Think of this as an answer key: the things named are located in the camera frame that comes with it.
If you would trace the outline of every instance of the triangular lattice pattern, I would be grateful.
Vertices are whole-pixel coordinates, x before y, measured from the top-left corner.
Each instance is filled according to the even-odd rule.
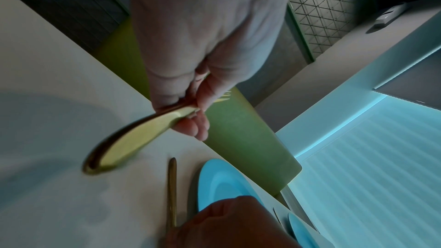
[[[350,32],[372,0],[289,0],[312,54],[317,58]]]

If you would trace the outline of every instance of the person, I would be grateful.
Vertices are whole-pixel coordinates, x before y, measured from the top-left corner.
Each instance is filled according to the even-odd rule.
[[[184,99],[199,110],[174,129],[208,137],[205,111],[267,59],[288,0],[130,0],[156,111]],[[167,235],[168,247],[299,247],[250,197],[216,202]]]
[[[169,232],[166,248],[301,248],[254,197],[212,203]]]

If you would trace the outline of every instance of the knife handle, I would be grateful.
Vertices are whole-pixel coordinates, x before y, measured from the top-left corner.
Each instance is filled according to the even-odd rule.
[[[176,158],[169,161],[168,172],[168,222],[167,231],[176,227],[176,173],[177,173]]]

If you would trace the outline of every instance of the white table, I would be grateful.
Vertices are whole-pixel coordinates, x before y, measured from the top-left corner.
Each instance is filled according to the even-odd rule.
[[[81,173],[99,141],[153,113],[150,101],[19,0],[0,6],[0,247],[155,247],[169,158],[178,162],[181,224],[194,173],[220,156],[168,131],[121,169]],[[251,185],[269,210],[288,214]]]

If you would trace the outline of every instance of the gray panel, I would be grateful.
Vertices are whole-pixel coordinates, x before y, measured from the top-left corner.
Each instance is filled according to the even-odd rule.
[[[441,50],[376,91],[441,110]]]

